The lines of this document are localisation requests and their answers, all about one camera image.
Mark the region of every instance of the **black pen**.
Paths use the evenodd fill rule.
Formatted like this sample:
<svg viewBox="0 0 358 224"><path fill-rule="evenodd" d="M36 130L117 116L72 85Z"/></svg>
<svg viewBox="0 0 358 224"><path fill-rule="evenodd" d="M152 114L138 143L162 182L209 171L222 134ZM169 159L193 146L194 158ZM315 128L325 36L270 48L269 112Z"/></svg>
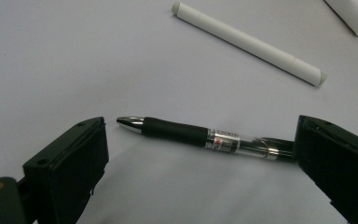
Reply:
<svg viewBox="0 0 358 224"><path fill-rule="evenodd" d="M149 137L170 139L197 147L207 147L274 161L293 160L293 142L291 141L249 137L149 117L121 117L117 118L117 123Z"/></svg>

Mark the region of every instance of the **gray surface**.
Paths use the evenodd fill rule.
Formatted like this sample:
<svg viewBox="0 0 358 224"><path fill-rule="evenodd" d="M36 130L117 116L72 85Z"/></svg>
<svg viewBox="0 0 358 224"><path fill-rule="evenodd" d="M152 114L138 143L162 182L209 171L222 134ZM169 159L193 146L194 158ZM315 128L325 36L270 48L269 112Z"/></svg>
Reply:
<svg viewBox="0 0 358 224"><path fill-rule="evenodd" d="M79 223L346 223L294 165L120 129L154 116L292 140L298 115L358 134L358 37L324 1L184 2L320 67L315 88L175 18L173 1L0 1L0 176L75 123L110 162Z"/></svg>

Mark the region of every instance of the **white cylinder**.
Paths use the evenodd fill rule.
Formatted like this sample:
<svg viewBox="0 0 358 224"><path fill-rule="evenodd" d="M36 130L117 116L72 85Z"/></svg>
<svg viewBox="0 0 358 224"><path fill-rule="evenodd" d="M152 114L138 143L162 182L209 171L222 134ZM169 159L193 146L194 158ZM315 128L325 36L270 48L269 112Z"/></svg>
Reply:
<svg viewBox="0 0 358 224"><path fill-rule="evenodd" d="M228 43L244 49L314 86L321 85L327 78L327 75L322 73L319 68L305 63L291 54L274 48L183 3L173 4L172 12L178 18L198 26L202 30L216 35Z"/></svg>
<svg viewBox="0 0 358 224"><path fill-rule="evenodd" d="M358 0L324 0L358 36Z"/></svg>

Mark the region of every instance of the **pen grip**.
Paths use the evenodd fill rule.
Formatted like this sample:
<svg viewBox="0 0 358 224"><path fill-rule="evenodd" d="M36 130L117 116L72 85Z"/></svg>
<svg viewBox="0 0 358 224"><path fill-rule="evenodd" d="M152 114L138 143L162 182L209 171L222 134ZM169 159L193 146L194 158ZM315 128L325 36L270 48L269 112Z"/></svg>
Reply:
<svg viewBox="0 0 358 224"><path fill-rule="evenodd" d="M146 117L142 127L142 134L182 142L197 147L205 147L208 129Z"/></svg>

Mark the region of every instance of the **white tube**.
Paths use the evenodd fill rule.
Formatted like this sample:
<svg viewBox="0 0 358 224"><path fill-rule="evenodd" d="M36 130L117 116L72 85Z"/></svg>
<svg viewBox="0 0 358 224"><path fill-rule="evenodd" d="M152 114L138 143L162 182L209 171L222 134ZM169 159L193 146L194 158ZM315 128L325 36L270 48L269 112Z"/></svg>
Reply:
<svg viewBox="0 0 358 224"><path fill-rule="evenodd" d="M228 43L244 49L314 86L321 85L327 78L327 74L321 72L319 68L305 63L293 55L276 49L183 3L174 3L172 12L178 18L198 26L200 29L216 35Z"/></svg>
<svg viewBox="0 0 358 224"><path fill-rule="evenodd" d="M324 0L358 36L358 0Z"/></svg>

